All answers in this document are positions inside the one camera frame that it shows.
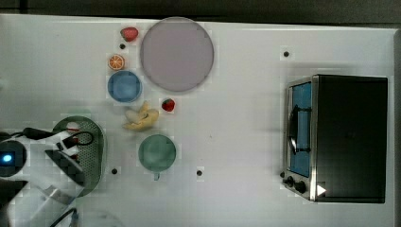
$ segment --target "blue light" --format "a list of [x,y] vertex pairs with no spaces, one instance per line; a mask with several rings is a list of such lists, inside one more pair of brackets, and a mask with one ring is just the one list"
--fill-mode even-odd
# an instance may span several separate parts
[[7,155],[5,155],[5,156],[3,157],[3,161],[4,161],[5,163],[8,163],[9,161],[11,161],[11,159],[12,159],[12,157],[11,157],[11,155],[9,155],[9,154],[7,154]]

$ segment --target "strawberry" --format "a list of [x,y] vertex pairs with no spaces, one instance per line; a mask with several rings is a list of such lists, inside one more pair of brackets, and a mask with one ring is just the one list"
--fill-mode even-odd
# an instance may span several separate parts
[[171,98],[166,99],[162,104],[163,110],[167,112],[172,112],[174,110],[174,107],[175,107],[175,102]]
[[138,37],[138,29],[135,27],[126,27],[120,31],[121,36],[126,42],[132,42]]

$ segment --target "oven window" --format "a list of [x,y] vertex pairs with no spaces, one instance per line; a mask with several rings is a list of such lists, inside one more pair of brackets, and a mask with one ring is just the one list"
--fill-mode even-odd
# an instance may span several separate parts
[[297,140],[295,152],[290,153],[289,170],[309,177],[310,162],[310,116],[312,108],[312,85],[304,83],[292,87],[292,110],[297,108]]

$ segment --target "blue bowl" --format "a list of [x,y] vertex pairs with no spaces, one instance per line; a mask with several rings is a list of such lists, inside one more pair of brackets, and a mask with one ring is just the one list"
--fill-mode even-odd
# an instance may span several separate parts
[[107,88],[110,96],[119,102],[132,102],[142,93],[141,80],[130,71],[114,73],[109,79]]

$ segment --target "green cup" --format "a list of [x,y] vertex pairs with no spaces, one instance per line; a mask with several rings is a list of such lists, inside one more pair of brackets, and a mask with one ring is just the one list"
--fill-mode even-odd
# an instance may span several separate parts
[[160,172],[173,165],[176,155],[174,143],[161,134],[154,134],[146,138],[138,152],[142,166],[154,173],[154,181],[159,180]]

